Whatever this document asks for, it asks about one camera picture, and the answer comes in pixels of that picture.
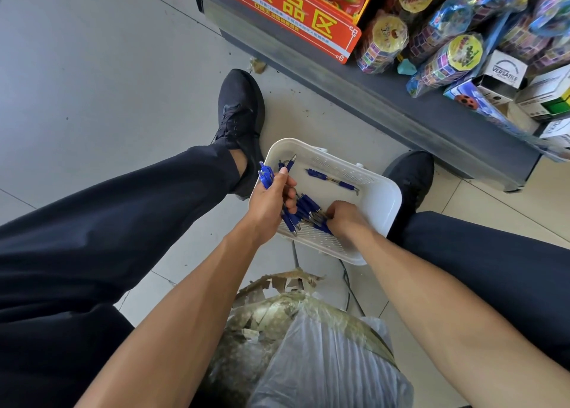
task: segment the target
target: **ankle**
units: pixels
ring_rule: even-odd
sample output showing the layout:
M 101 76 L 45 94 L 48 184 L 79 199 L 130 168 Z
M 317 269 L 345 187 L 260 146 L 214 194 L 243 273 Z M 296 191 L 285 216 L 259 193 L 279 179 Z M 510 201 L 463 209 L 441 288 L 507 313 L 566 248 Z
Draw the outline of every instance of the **ankle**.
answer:
M 241 150 L 229 150 L 232 155 L 235 167 L 238 168 L 239 176 L 244 174 L 247 168 L 247 158 L 246 155 Z

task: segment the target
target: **forearm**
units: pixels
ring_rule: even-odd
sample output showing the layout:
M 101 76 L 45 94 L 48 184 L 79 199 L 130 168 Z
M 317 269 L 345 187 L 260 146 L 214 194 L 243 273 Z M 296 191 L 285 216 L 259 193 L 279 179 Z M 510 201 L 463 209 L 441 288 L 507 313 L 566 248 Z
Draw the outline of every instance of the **forearm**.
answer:
M 570 375 L 453 276 L 368 228 L 353 241 L 404 323 L 471 404 L 562 406 L 570 397 Z
M 187 407 L 258 247 L 241 221 L 123 342 L 77 406 Z

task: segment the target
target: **black sneaker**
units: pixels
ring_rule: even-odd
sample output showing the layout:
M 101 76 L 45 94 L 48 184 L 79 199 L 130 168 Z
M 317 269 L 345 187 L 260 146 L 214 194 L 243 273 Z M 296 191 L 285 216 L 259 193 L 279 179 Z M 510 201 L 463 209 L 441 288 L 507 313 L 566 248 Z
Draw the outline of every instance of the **black sneaker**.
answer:
M 219 129 L 212 143 L 229 150 L 240 149 L 246 155 L 247 168 L 230 192 L 242 200 L 250 197 L 258 178 L 259 161 L 264 160 L 259 146 L 264 122 L 265 104 L 257 82 L 246 71 L 232 69 L 219 91 Z
M 408 220 L 424 201 L 433 183 L 433 156 L 426 151 L 409 151 L 394 160 L 382 175 L 394 181 L 402 192 L 402 206 L 388 234 L 390 240 L 399 243 Z

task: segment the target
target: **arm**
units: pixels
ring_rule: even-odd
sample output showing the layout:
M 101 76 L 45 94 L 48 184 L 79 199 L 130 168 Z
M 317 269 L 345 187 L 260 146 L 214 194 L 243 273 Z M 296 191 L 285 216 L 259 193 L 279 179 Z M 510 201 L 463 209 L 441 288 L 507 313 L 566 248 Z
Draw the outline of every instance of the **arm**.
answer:
M 362 253 L 400 317 L 439 371 L 475 407 L 561 407 L 570 373 L 542 354 L 453 276 L 375 232 L 335 202 L 328 222 Z
M 244 218 L 121 344 L 76 407 L 188 407 L 253 256 L 277 231 L 284 197 L 296 211 L 295 185 L 284 168 L 269 189 L 255 188 Z

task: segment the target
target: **sign with chinese characters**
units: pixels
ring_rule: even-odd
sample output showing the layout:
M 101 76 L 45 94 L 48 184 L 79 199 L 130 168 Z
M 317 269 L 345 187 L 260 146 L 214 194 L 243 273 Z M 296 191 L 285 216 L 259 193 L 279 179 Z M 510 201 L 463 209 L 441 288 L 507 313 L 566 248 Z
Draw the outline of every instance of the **sign with chinese characters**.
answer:
M 346 63 L 361 31 L 352 16 L 325 0 L 240 0 Z

